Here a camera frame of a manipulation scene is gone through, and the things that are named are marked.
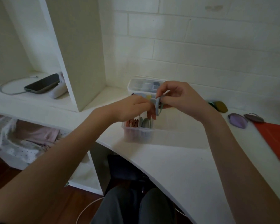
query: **hand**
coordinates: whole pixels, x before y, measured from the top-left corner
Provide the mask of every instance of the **hand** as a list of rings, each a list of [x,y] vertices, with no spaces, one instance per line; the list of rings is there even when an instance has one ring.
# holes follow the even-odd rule
[[[147,118],[156,119],[156,109],[153,103],[142,96],[133,94],[120,101],[103,106],[114,122],[125,122],[147,111]]]
[[[175,107],[199,122],[217,112],[186,82],[166,81],[157,90],[156,97],[162,96],[167,90],[170,91],[161,98],[163,108]]]

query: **gray pants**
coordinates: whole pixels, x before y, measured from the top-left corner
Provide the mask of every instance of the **gray pants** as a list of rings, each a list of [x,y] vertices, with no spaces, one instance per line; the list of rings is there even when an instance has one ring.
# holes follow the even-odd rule
[[[90,224],[174,224],[172,202],[158,189],[151,189],[139,206],[137,193],[121,187],[111,189]]]

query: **white cable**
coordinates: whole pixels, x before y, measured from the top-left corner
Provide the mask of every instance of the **white cable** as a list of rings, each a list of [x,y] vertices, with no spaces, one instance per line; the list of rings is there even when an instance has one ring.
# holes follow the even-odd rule
[[[5,82],[0,85],[0,92],[3,94],[6,94],[6,95],[18,95],[18,94],[23,94],[23,93],[28,92],[28,91],[23,91],[23,92],[19,92],[19,93],[6,93],[6,92],[2,91],[3,86],[6,85],[7,83],[10,83],[12,81],[19,80],[19,79],[25,79],[25,78],[39,78],[39,76],[26,76],[26,77],[22,77],[22,78],[18,78],[18,79],[9,80],[8,82]]]
[[[177,210],[177,209],[175,209],[175,210]],[[179,210],[177,210],[180,214],[182,214],[182,215],[184,215],[184,216],[186,216],[184,213],[182,213],[182,212],[180,212]],[[187,217],[187,216],[186,216]],[[77,223],[76,223],[77,224]]]
[[[79,214],[79,216],[78,216],[78,218],[77,218],[77,221],[76,221],[76,224],[78,223],[80,216],[81,216],[82,213],[87,209],[87,207],[89,207],[89,206],[92,205],[94,202],[97,202],[98,200],[101,200],[101,199],[103,199],[103,197],[102,197],[102,198],[99,198],[99,199],[97,199],[97,200],[95,200],[95,201],[93,201],[93,202],[91,202],[90,204],[88,204],[88,205],[84,208],[84,210]]]

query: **desk surface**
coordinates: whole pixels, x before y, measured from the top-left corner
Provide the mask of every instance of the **desk surface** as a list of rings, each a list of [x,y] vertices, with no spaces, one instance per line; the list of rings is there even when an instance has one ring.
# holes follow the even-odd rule
[[[82,112],[37,106],[0,96],[0,114],[59,129],[73,130],[96,107],[127,97],[123,89],[106,87]],[[228,113],[244,114],[243,110]],[[267,122],[280,119],[262,116]],[[245,130],[229,125],[235,138],[280,198],[280,162],[253,124]],[[111,125],[97,140],[123,156],[174,201],[194,223],[234,223],[209,148],[183,148],[126,143],[121,123]]]

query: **pink clothing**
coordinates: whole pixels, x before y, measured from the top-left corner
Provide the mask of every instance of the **pink clothing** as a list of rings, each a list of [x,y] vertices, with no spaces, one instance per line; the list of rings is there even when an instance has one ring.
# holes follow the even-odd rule
[[[55,128],[18,120],[14,134],[17,139],[51,147],[54,145],[59,131]]]

